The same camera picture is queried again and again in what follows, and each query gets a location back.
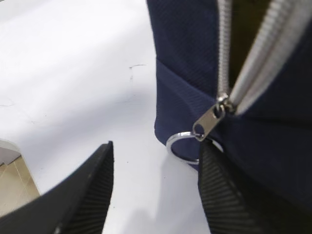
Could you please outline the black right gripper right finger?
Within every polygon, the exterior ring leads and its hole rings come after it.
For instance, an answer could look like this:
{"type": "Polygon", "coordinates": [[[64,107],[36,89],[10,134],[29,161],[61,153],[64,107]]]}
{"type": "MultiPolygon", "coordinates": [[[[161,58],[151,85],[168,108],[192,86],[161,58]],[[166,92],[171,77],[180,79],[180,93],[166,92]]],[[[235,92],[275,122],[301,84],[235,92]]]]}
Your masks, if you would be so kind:
{"type": "Polygon", "coordinates": [[[200,147],[198,189],[213,234],[310,234],[312,214],[246,175],[212,141],[200,147]]]}

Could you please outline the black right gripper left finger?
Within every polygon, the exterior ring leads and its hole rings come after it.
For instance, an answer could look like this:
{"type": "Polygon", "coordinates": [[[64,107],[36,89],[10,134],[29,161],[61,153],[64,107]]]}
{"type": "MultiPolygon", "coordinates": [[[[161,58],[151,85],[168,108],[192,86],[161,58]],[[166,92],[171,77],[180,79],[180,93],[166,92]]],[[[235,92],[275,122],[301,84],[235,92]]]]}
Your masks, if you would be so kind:
{"type": "Polygon", "coordinates": [[[59,185],[0,219],[2,234],[100,234],[114,186],[110,141],[59,185]]]}

